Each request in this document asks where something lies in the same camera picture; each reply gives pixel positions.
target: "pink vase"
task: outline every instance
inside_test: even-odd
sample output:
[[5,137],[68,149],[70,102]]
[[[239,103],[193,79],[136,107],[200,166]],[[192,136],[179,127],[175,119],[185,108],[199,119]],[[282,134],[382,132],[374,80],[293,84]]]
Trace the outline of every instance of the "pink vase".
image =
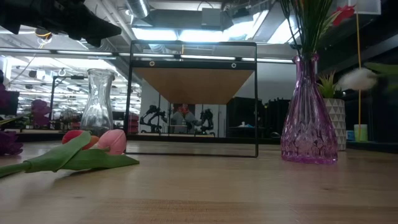
[[316,79],[316,55],[295,57],[297,81],[282,131],[282,158],[286,161],[333,164],[337,138]]

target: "glass vase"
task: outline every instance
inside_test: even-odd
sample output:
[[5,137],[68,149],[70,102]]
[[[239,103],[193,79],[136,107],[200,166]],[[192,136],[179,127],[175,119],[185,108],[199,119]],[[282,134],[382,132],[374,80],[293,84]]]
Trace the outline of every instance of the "glass vase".
[[80,129],[100,137],[113,128],[110,93],[114,72],[103,69],[89,69],[87,72],[89,95]]
[[315,79],[317,55],[295,57],[297,81],[282,131],[282,158],[286,161],[333,164],[337,138]]

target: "wooden table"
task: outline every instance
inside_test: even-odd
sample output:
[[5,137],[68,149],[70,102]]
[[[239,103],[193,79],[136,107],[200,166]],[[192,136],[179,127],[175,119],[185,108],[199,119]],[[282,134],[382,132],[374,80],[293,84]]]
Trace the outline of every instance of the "wooden table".
[[[55,144],[26,144],[20,158],[2,158],[0,165],[37,156]],[[130,142],[129,148],[166,145],[229,147]],[[393,154],[348,150],[333,166],[285,162],[279,146],[265,145],[258,159],[133,157],[141,164],[0,179],[0,223],[398,223],[398,156]]]

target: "white geometric planter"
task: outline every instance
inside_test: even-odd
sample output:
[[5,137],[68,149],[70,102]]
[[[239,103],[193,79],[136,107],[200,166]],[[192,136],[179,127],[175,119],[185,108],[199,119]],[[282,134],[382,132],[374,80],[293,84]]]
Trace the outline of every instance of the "white geometric planter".
[[346,111],[344,100],[323,99],[337,136],[338,150],[346,150]]

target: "purple flower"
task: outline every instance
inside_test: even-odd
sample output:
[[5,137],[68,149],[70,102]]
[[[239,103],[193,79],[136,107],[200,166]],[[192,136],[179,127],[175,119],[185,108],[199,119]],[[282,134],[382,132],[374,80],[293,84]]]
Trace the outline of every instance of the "purple flower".
[[0,84],[0,108],[8,107],[10,97],[10,93],[6,91],[6,87],[3,84]]
[[47,103],[45,101],[34,100],[32,102],[32,115],[35,124],[39,126],[48,124],[50,119],[45,115],[50,112],[50,107],[47,106]]
[[15,142],[17,140],[15,131],[4,132],[0,131],[0,156],[4,155],[18,155],[23,149],[22,143]]

